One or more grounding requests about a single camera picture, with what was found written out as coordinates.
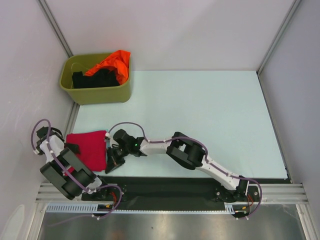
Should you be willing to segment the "magenta red t shirt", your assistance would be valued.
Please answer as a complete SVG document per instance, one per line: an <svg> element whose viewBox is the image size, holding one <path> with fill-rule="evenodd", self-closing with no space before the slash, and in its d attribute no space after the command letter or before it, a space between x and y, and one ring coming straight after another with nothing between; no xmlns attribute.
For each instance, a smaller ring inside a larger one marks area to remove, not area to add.
<svg viewBox="0 0 320 240"><path fill-rule="evenodd" d="M93 172L102 172L107 168L106 130L85 133L71 133L66 143L78 146L76 156Z"/></svg>

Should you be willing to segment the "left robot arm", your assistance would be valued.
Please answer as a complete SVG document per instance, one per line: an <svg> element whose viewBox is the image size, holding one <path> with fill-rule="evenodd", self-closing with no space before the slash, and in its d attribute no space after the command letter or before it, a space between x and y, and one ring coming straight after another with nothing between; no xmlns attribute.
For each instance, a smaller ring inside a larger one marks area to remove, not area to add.
<svg viewBox="0 0 320 240"><path fill-rule="evenodd" d="M95 172L106 169L105 130L71 133L63 139L59 129L43 126L34 131L38 141L32 144L37 155L44 155L46 163L41 174L67 199L83 193L105 200L111 188Z"/></svg>

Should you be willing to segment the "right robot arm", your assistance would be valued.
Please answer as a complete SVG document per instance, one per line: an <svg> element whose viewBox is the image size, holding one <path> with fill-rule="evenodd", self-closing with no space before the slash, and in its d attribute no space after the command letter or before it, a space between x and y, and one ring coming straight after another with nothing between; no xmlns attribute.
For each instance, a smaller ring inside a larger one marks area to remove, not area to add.
<svg viewBox="0 0 320 240"><path fill-rule="evenodd" d="M120 129L110 135L105 134L105 173L116 170L125 163L125 157L147 157L166 154L187 170L199 170L220 183L214 190L217 199L227 203L242 201L249 194L249 180L227 171L209 157L208 151L199 141L176 131L170 139L148 140L133 137Z"/></svg>

